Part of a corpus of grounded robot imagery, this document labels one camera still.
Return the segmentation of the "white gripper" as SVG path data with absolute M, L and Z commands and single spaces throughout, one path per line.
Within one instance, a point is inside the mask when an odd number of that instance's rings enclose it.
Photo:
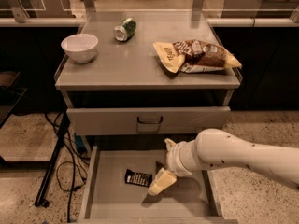
M 202 163 L 197 154 L 195 141 L 175 143 L 166 138 L 166 166 L 161 168 L 151 182 L 148 194 L 156 196 L 177 181 L 177 176 L 192 176 L 202 169 Z

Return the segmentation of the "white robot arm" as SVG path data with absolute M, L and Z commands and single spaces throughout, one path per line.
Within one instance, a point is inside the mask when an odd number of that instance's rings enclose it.
M 179 177 L 227 167 L 249 169 L 291 189 L 299 188 L 299 149 L 251 143 L 218 129 L 205 129 L 194 140 L 165 141 L 165 167 L 149 186 L 155 196 Z

